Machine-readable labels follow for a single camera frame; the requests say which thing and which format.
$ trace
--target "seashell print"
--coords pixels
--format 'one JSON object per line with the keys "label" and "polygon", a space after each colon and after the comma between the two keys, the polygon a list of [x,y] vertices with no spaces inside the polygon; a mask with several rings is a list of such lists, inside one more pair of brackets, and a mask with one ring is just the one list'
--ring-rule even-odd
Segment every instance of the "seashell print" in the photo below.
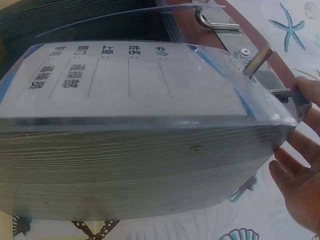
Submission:
{"label": "seashell print", "polygon": [[259,240],[259,237],[259,234],[252,229],[240,228],[231,230],[219,240]]}
{"label": "seashell print", "polygon": [[309,18],[309,19],[313,19],[315,20],[317,17],[317,7],[313,2],[307,2],[304,5],[304,10],[305,10],[305,15]]}

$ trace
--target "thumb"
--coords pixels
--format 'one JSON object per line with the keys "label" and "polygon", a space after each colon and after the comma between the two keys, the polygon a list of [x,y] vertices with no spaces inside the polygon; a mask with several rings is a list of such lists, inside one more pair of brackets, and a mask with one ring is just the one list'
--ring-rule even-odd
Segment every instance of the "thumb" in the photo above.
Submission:
{"label": "thumb", "polygon": [[286,172],[281,164],[276,160],[270,162],[269,170],[275,184],[278,186],[284,198],[286,198],[288,193],[292,190],[293,177],[288,172]]}

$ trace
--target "metal handle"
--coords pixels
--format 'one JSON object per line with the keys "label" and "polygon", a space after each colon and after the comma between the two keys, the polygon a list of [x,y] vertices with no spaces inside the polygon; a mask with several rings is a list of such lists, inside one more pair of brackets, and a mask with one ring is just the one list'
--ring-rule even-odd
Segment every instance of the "metal handle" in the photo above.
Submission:
{"label": "metal handle", "polygon": [[247,75],[249,79],[255,74],[255,72],[261,67],[262,64],[274,53],[274,49],[267,44],[261,49],[244,68],[243,73]]}

